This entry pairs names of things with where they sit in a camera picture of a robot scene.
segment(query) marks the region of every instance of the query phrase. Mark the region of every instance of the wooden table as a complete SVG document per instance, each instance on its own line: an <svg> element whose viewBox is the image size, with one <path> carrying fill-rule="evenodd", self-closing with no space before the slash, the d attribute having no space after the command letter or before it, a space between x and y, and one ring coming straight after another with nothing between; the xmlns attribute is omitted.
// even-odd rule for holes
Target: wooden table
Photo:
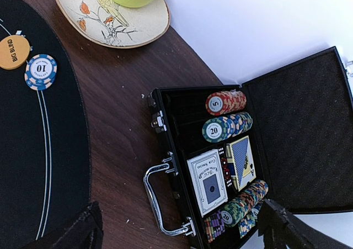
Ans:
<svg viewBox="0 0 353 249"><path fill-rule="evenodd" d="M146 97L156 87L220 84L173 28L147 46L117 50L96 45L68 23L55 0L24 0L66 48L78 77L92 151L92 200L103 213L103 248L189 248L184 237L158 230L142 183L161 162ZM152 178L167 228L180 226L166 175Z"/></svg>

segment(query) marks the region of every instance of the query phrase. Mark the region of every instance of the decorative plate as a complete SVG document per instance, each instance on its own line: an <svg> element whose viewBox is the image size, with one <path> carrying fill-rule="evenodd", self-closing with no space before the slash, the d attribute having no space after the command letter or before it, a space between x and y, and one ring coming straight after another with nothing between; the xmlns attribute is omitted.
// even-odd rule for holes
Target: decorative plate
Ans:
<svg viewBox="0 0 353 249"><path fill-rule="evenodd" d="M85 38L99 45L130 49L151 43L170 26L164 0L126 8L112 0L56 0L60 10Z"/></svg>

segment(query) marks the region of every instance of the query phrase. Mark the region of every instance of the open black case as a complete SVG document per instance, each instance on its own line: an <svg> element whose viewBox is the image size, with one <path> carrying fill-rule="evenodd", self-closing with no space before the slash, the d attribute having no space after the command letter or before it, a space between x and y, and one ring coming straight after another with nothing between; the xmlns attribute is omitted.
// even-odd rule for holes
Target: open black case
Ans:
<svg viewBox="0 0 353 249"><path fill-rule="evenodd" d="M209 94L231 89L247 96L243 110L253 117L250 131L213 144L202 126L213 118L205 108ZM242 86L156 89L149 96L152 126L162 164L149 169L144 181L161 230L186 234L194 248L240 248L257 227L240 239L237 227L208 243L186 160L249 135L256 175L269 185L268 198L292 213L353 211L353 114L347 71L335 47L244 83ZM169 174L184 224L167 231L150 174ZM228 189L228 200L237 193Z"/></svg>

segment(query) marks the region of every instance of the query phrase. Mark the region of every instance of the white wall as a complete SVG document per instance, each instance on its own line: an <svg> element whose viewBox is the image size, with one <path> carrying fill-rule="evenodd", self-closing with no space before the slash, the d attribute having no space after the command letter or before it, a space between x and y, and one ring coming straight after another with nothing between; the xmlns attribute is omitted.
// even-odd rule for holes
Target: white wall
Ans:
<svg viewBox="0 0 353 249"><path fill-rule="evenodd" d="M243 83L338 46L353 60L353 0L166 0L172 26L223 83ZM353 246L353 213L300 215ZM254 235L244 248L263 248Z"/></svg>

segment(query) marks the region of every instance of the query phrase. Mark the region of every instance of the silver metal handle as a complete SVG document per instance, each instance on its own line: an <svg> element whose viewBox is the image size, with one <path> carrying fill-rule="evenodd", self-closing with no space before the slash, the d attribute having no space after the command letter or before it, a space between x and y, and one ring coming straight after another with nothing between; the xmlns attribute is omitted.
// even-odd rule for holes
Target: silver metal handle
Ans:
<svg viewBox="0 0 353 249"><path fill-rule="evenodd" d="M176 235L180 235L180 234L185 234L185 235L195 236L196 235L195 226L192 221L192 218L190 218L190 217L187 217L187 220L189 222L183 224L181 226L181 228L179 228L179 229L168 231L163 226L161 209L159 208L157 197L156 197L156 195L153 191L153 188L152 188L151 184L149 183L148 179L149 179L149 176L153 173L158 173L158 172L163 172L163 171L165 171L167 173L173 172L174 169L170 169L170 165L167 163L168 159L163 160L163 162L164 162L163 164L156 165L156 166L153 166L150 169L148 169L147 172L145 173L145 176L143 177L143 183L145 184L147 196L149 198L149 202L151 204L151 207L152 207L152 210L154 213L154 217L156 218L158 227L160 228L161 232L166 235L176 236Z"/></svg>

